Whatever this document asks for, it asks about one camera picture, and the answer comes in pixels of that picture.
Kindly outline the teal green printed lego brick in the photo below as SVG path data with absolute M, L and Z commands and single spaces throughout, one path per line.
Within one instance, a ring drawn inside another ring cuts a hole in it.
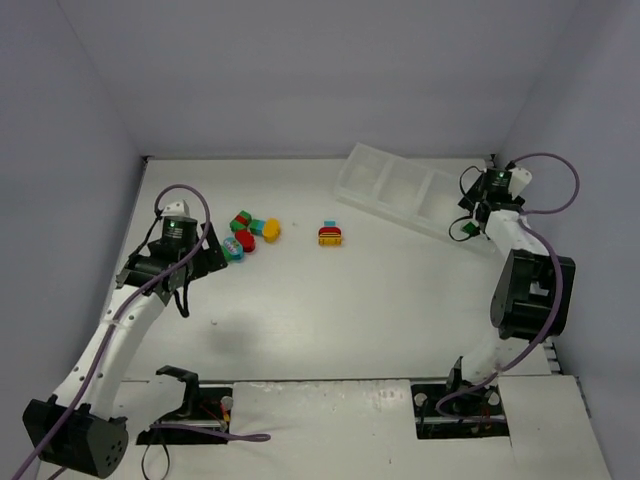
M 238 262 L 244 257 L 242 244 L 233 236 L 229 236 L 222 241 L 221 248 L 227 262 Z

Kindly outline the red rounded lego brick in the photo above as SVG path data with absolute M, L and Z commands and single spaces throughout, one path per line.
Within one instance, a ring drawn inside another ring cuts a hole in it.
M 256 240 L 250 230 L 238 230 L 234 233 L 235 240 L 242 246 L 245 253 L 252 253 L 256 249 Z

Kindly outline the green red lego brick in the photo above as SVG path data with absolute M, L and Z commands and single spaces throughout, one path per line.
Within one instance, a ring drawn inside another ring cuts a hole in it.
M 253 221 L 252 215 L 246 211 L 241 210 L 229 223 L 230 230 L 235 233 L 237 231 L 248 230 L 249 225 Z

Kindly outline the small green lego brick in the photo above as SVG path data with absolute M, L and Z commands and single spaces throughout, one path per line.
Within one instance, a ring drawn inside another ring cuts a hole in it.
M 465 224 L 461 230 L 469 237 L 474 237 L 480 234 L 480 228 L 472 222 Z

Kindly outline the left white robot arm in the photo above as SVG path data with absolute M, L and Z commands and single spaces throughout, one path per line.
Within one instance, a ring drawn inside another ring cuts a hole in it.
M 157 217 L 161 236 L 134 251 L 116 277 L 110 304 L 80 358 L 46 400 L 31 400 L 22 420 L 39 459 L 100 479 L 121 462 L 131 435 L 155 419 L 148 402 L 118 413 L 116 396 L 142 340 L 166 307 L 187 316 L 189 286 L 226 267 L 210 222 Z

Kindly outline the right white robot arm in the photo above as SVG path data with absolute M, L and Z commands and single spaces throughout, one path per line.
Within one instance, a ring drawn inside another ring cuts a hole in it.
M 455 362 L 447 380 L 450 393 L 485 387 L 565 328 L 576 266 L 529 226 L 521 193 L 530 180 L 520 167 L 486 168 L 470 187 L 460 188 L 459 206 L 467 214 L 452 222 L 460 232 L 450 238 L 486 239 L 504 264 L 490 301 L 489 331 Z

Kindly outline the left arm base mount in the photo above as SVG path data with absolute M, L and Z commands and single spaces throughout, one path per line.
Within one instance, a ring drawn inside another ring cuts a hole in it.
M 158 369 L 156 374 L 161 378 L 174 378 L 185 387 L 181 406 L 164 413 L 156 423 L 179 424 L 182 428 L 147 429 L 137 436 L 136 445 L 226 445 L 229 442 L 219 433 L 230 430 L 233 408 L 230 384 L 202 383 L 197 373 L 169 365 Z

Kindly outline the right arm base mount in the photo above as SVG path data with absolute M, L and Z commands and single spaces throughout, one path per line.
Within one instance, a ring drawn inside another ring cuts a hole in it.
M 497 386 L 453 399 L 436 408 L 448 394 L 444 383 L 411 385 L 412 408 L 418 440 L 459 440 L 510 435 Z

